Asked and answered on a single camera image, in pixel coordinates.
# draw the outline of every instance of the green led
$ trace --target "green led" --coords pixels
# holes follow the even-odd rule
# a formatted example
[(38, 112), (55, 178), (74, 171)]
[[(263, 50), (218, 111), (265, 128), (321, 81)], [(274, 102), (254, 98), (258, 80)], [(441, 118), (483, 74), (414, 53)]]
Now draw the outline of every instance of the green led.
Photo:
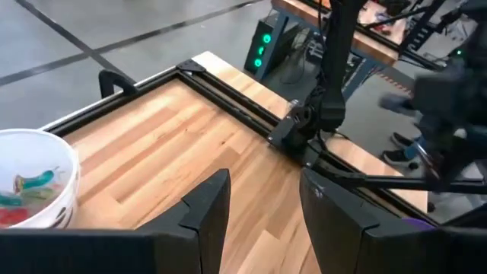
[(262, 60), (261, 59), (255, 59), (253, 60), (253, 64), (259, 68), (262, 65)]
[(271, 41), (271, 35), (270, 34), (264, 34), (262, 36), (262, 41), (264, 41), (264, 43), (269, 43)]

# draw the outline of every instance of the workbench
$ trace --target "workbench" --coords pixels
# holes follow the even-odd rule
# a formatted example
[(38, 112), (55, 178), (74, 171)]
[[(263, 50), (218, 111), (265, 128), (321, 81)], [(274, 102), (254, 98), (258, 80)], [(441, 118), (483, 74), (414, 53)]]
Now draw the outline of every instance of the workbench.
[[(297, 21), (305, 27), (309, 27), (312, 31), (320, 32), (318, 28), (318, 10), (309, 5), (300, 2), (299, 0), (271, 0), (272, 8), (279, 13), (278, 20), (272, 30), (271, 41), (266, 46), (262, 57), (262, 65), (256, 73), (256, 79), (262, 80), (264, 75), (268, 72), (268, 64), (272, 59), (274, 49), (278, 44), (286, 24), (289, 20)], [(329, 0), (323, 0), (324, 8), (331, 8)], [(358, 15), (358, 22), (360, 24), (370, 24), (376, 21), (376, 13), (384, 12), (385, 7), (378, 3), (369, 1), (364, 5), (365, 10)], [(401, 44), (404, 38), (404, 31), (406, 29), (406, 19), (400, 19), (391, 27), (391, 35), (383, 37), (388, 40)], [(399, 53), (382, 43), (366, 36), (363, 33), (355, 31), (352, 41), (352, 52), (363, 58), (362, 64), (357, 68), (355, 74), (350, 78), (348, 83), (345, 83), (343, 88), (343, 96), (348, 100), (353, 92), (361, 85), (361, 83), (368, 77), (371, 70), (381, 70), (385, 66), (393, 65), (399, 58)]]
[[(276, 116), (288, 112), (286, 100), (212, 53), (193, 60)], [(64, 138), (81, 162), (72, 227), (136, 229), (228, 168), (231, 206), (221, 272), (320, 272), (301, 211), (301, 167), (183, 82), (169, 81)], [(336, 136), (327, 145), (367, 174), (401, 176), (347, 139)], [(394, 193), (426, 211), (425, 192)]]

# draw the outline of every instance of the black metal frame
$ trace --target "black metal frame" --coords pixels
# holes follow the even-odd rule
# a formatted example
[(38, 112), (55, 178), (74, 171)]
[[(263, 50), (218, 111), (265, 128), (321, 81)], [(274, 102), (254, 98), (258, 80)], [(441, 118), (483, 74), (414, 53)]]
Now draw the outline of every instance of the black metal frame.
[[(316, 3), (314, 0), (300, 1), (312, 8), (318, 9), (319, 3)], [(377, 42), (382, 43), (390, 49), (397, 51), (400, 55), (410, 58), (412, 61), (424, 66), (426, 69), (440, 71), (443, 68), (442, 66), (426, 59), (423, 56), (420, 56), (418, 53), (415, 53), (409, 48), (409, 46), (413, 45), (414, 39), (421, 33), (423, 26), (425, 26), (431, 20), (434, 13), (443, 5), (445, 1), (446, 0), (434, 0), (431, 5), (428, 6), (428, 9), (424, 11), (424, 14), (421, 16), (413, 29), (407, 34), (401, 44), (388, 40), (386, 37), (383, 37), (382, 35), (370, 30), (368, 26), (364, 26), (358, 22), (356, 23), (355, 29), (360, 33), (363, 33), (376, 40)]]
[[(234, 118), (238, 119), (245, 126), (248, 126), (263, 138), (268, 139), (268, 141), (271, 139), (271, 132), (274, 131), (282, 121), (277, 116), (261, 107), (258, 103), (242, 95), (239, 91), (235, 90), (213, 74), (207, 72), (205, 68), (198, 65), (193, 60), (185, 61), (178, 66), (159, 74), (157, 77), (140, 84), (137, 87), (123, 84), (121, 82), (122, 79), (123, 77), (120, 78), (120, 75), (115, 76), (112, 72), (102, 71), (100, 73), (99, 80), (100, 86), (102, 87), (101, 94), (103, 95), (104, 99), (98, 104), (94, 104), (91, 107), (83, 109), (79, 113), (68, 116), (66, 119), (61, 119), (60, 121), (46, 127), (44, 130), (60, 137), (66, 136), (69, 133), (72, 133), (95, 121), (96, 119), (107, 115), (111, 111), (126, 105), (135, 99), (144, 96), (145, 94), (148, 94), (161, 85), (176, 79), (188, 85), (194, 91), (198, 92), (203, 97), (207, 98), (212, 103), (231, 114)], [(122, 85), (124, 88), (121, 92), (116, 94), (113, 88), (109, 88), (112, 85)], [(364, 176), (361, 171), (357, 170), (346, 161), (328, 151), (315, 155), (315, 160), (316, 161), (312, 166), (312, 169), (320, 174), (323, 174), (324, 176), (329, 173), (330, 167), (332, 167), (332, 170), (336, 169), (349, 174), (355, 174), (356, 176)], [(380, 206), (381, 208), (391, 212), (391, 210), (385, 205), (381, 204), (375, 199), (372, 199), (364, 192), (364, 190), (357, 189), (354, 186), (345, 187), (349, 191), (359, 195), (376, 206)], [(389, 190), (372, 189), (370, 191), (388, 203), (388, 205), (392, 205), (399, 212), (402, 212), (404, 215), (419, 218), (435, 226), (439, 225), (424, 212), (409, 204)]]

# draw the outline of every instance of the sneaker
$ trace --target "sneaker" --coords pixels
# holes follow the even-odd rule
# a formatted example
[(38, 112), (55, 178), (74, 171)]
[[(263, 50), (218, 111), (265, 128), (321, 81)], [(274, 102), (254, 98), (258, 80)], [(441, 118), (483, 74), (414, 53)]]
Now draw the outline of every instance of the sneaker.
[(399, 148), (407, 148), (414, 142), (413, 140), (408, 139), (397, 132), (391, 135), (390, 140), (394, 143), (394, 145), (397, 145)]
[(390, 165), (396, 166), (409, 166), (410, 163), (413, 162), (413, 159), (408, 159), (404, 155), (404, 150), (396, 150), (396, 151), (384, 151), (382, 154), (384, 160)]

